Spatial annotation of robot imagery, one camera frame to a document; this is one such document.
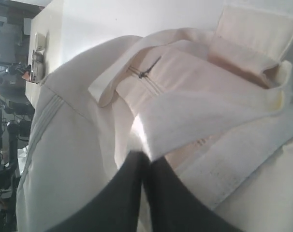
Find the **cream fabric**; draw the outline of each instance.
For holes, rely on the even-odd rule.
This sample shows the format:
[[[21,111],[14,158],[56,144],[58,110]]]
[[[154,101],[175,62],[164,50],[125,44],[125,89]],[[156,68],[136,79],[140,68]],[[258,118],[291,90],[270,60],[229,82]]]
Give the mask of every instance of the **cream fabric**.
[[[227,47],[238,52],[232,57],[216,39],[221,25],[229,22],[228,10],[229,17],[240,21],[230,27],[238,34],[236,39],[245,33],[244,25],[258,16],[260,22],[278,22],[277,29],[285,32],[286,39],[271,43],[268,33],[274,36],[271,32],[276,30],[269,25],[272,29],[261,37],[255,30],[246,32],[257,40],[244,41],[259,41],[250,51],[236,40],[222,40],[233,43]],[[255,182],[251,174],[293,137],[292,66],[281,56],[293,40],[293,20],[255,11],[244,16],[242,11],[225,8],[215,34],[177,29],[145,38],[121,37],[78,55],[50,74],[41,88],[17,192],[18,230],[43,232],[73,215],[106,186],[129,149],[142,149],[151,160],[166,155],[196,197],[222,217],[229,215],[225,219],[241,229],[264,232],[276,224],[280,232],[293,224],[289,218],[281,221],[282,227],[273,222],[279,214],[291,215],[293,205],[273,205],[277,213],[269,215],[273,220],[256,226],[261,219],[246,214],[251,204],[245,197],[248,192],[235,195],[238,187]],[[267,55],[260,54],[262,47],[268,47]],[[227,60],[242,73],[249,69],[251,81],[227,71],[227,66],[212,60],[212,54],[224,54],[220,64]],[[248,60],[250,66],[243,66]],[[139,71],[155,62],[149,76],[139,78]],[[264,72],[274,64],[276,69]],[[259,82],[262,74],[274,85]],[[293,175],[293,168],[286,171]],[[270,172],[265,185],[249,189],[253,202],[266,193],[272,196],[272,202],[256,208],[261,218],[270,205],[293,196],[273,192],[281,191],[282,182],[269,189],[267,183],[277,182],[274,178],[278,175]],[[150,231],[148,213],[142,200],[140,230]]]

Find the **white jacket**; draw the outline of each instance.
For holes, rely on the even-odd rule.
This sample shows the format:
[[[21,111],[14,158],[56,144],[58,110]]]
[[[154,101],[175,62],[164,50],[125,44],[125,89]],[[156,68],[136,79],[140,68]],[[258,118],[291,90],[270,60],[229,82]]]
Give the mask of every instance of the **white jacket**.
[[[293,19],[225,7],[215,33],[120,37],[58,68],[41,87],[19,231],[64,221],[129,150],[143,150],[151,161],[165,155],[200,201],[240,229],[293,232],[292,65],[283,60],[292,42]],[[144,210],[139,229],[149,231],[142,202]]]

